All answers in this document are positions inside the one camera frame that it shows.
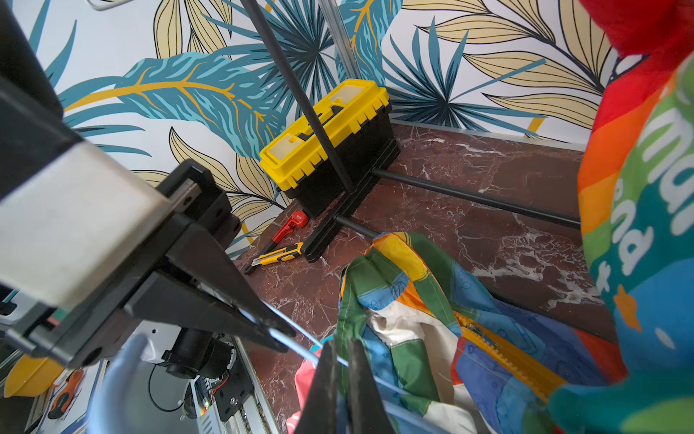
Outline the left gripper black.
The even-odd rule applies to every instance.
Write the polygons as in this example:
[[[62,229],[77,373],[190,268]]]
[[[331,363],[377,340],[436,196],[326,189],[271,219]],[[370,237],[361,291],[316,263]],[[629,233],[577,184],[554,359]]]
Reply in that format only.
[[[271,332],[294,337],[296,331],[261,301],[220,245],[223,235],[238,233],[240,221],[211,171],[187,160],[157,191],[183,209],[58,324],[49,320],[52,307],[32,307],[9,327],[10,344],[76,369],[114,356],[138,326],[153,321],[178,327],[187,357],[205,351],[214,333],[288,351]]]

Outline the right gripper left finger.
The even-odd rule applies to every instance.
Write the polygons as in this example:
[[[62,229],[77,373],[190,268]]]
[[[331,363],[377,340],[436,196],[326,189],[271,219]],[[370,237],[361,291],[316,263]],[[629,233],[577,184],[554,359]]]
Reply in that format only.
[[[330,341],[324,345],[319,358],[307,401],[295,430],[297,434],[337,432],[337,377],[337,354],[334,341]]]

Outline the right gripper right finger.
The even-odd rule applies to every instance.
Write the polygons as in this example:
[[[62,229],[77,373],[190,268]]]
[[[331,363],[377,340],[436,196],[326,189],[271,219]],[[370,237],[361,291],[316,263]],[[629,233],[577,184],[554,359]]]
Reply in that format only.
[[[347,403],[350,433],[394,434],[370,362],[359,340],[351,340],[349,350],[349,389]]]

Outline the light blue wire hanger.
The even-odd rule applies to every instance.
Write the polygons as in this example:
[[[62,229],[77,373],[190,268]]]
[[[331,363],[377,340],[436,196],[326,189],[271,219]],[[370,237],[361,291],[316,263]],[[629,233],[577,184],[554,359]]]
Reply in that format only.
[[[315,354],[311,353],[309,350],[307,350],[305,347],[302,347],[300,344],[296,343],[296,341],[289,337],[289,336],[284,336],[280,334],[278,331],[273,331],[272,336],[276,338],[278,341],[281,343],[287,345],[288,349],[292,350],[296,354],[299,354],[300,356],[303,356],[305,360],[311,361],[313,363],[316,363],[318,365],[319,363],[319,356],[316,356]],[[338,415],[338,428],[336,433],[350,433],[350,428],[349,428],[349,410],[348,410],[348,403],[347,403],[347,394],[348,394],[348,389],[349,389],[349,358],[347,360],[343,359],[341,356],[337,355],[337,362],[338,362],[338,377],[337,377],[337,390],[338,390],[338,401],[337,401],[337,415]],[[376,381],[376,385],[378,387],[384,386],[387,389],[391,390],[392,392],[397,392],[399,395],[405,395],[406,392],[401,390],[400,388],[385,382],[383,379],[375,376],[372,373],[374,380]],[[408,412],[407,410],[399,407],[399,405],[395,403],[391,403],[390,401],[387,401],[381,397],[383,401],[383,405],[385,408],[385,412],[388,415],[390,419],[390,423],[394,428],[394,423],[396,421],[404,421],[408,425],[413,426],[415,428],[418,428],[422,433],[443,433],[444,430],[437,427],[437,425],[432,424],[428,421],[425,421],[421,417]]]

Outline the rainbow striped jacket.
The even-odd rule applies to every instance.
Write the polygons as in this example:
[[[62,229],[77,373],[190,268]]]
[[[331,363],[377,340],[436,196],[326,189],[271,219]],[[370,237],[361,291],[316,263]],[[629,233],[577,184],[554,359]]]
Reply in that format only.
[[[617,345],[495,298],[427,237],[389,233],[341,276],[335,344],[358,340],[399,433],[555,433],[549,396],[625,378]]]

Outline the pink bear-print jacket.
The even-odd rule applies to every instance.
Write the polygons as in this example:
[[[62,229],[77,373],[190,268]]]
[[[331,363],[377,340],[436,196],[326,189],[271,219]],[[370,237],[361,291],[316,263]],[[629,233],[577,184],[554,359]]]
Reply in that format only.
[[[287,433],[294,434],[300,422],[305,403],[309,396],[310,388],[316,375],[317,364],[305,360],[296,371],[295,385],[300,410],[287,419]]]

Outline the yellow black utility knife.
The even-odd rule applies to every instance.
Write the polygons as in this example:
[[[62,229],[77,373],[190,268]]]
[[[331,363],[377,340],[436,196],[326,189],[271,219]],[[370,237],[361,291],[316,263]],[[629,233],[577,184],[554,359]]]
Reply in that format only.
[[[245,275],[250,275],[253,271],[261,266],[267,266],[274,263],[287,262],[294,260],[304,253],[304,243],[298,242],[291,246],[287,246],[276,251],[262,254],[255,258],[249,266],[244,269]]]

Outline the red pipe wrench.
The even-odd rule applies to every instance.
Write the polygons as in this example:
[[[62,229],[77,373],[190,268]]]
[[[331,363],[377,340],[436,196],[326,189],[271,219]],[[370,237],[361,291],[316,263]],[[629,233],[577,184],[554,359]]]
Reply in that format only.
[[[259,255],[270,253],[273,251],[284,238],[287,237],[296,229],[307,226],[309,222],[308,215],[300,210],[294,211],[289,218],[284,222],[281,228],[276,232],[271,241],[266,244],[259,252]]]

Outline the black clothes rack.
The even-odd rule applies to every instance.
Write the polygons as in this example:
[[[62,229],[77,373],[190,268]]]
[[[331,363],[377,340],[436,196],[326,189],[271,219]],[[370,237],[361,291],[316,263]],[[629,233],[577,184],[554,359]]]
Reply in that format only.
[[[290,66],[287,57],[283,53],[282,48],[280,47],[280,44],[269,25],[269,22],[260,9],[260,6],[256,1],[243,1],[241,4],[246,10],[254,27],[258,31],[258,34],[260,35],[265,47],[269,51],[269,54],[278,66],[278,70],[285,78],[289,89],[299,105],[299,108],[301,108],[301,110],[307,116],[309,125],[314,133],[316,133],[319,144],[328,157],[328,162],[336,171],[339,185],[342,186],[343,190],[345,191],[345,196],[340,199],[336,208],[334,208],[330,214],[322,220],[317,229],[315,229],[305,241],[304,257],[308,262],[313,263],[317,261],[324,254],[327,247],[333,242],[334,238],[336,235],[338,235],[343,227],[348,227],[369,240],[379,236],[377,231],[352,221],[351,216],[354,211],[359,208],[363,200],[370,193],[370,191],[372,191],[372,188],[374,188],[378,180],[381,178],[407,184],[408,186],[422,188],[435,193],[442,193],[443,195],[458,199],[464,199],[472,203],[490,206],[502,211],[520,214],[544,222],[550,222],[551,224],[558,224],[571,229],[580,228],[580,220],[577,217],[568,214],[532,208],[527,205],[510,202],[502,198],[494,198],[492,196],[483,195],[482,193],[464,190],[459,187],[448,186],[447,184],[441,184],[423,178],[390,172],[388,170],[390,163],[392,163],[399,155],[399,148],[395,140],[391,140],[387,146],[385,146],[384,150],[382,150],[381,153],[376,157],[376,159],[367,166],[365,175],[362,176],[359,179],[359,183],[356,184],[351,179],[350,172],[335,151],[324,126],[318,119],[313,106],[308,100],[308,97],[305,95],[296,74]]]

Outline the yellow black toolbox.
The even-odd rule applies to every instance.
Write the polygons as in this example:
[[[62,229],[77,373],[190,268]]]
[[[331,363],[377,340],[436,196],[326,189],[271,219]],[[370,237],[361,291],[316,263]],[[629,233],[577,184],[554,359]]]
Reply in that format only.
[[[341,83],[314,111],[354,184],[394,140],[390,96],[374,81]],[[311,218],[344,192],[333,164],[305,117],[260,151],[260,166]]]

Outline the rainbow jacket red hood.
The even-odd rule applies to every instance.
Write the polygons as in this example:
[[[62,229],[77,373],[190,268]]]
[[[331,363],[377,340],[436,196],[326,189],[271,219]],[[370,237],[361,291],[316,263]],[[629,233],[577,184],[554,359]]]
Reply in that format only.
[[[588,270],[624,379],[549,400],[567,433],[693,430],[693,5],[587,1],[621,64],[578,174]]]

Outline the left aluminium frame post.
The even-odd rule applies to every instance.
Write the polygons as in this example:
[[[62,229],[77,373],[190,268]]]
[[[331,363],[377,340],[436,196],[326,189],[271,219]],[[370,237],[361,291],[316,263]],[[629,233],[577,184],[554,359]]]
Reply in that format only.
[[[348,39],[338,3],[335,0],[319,0],[318,3],[325,17],[325,23],[334,39],[334,45],[347,78],[360,80],[361,72]]]

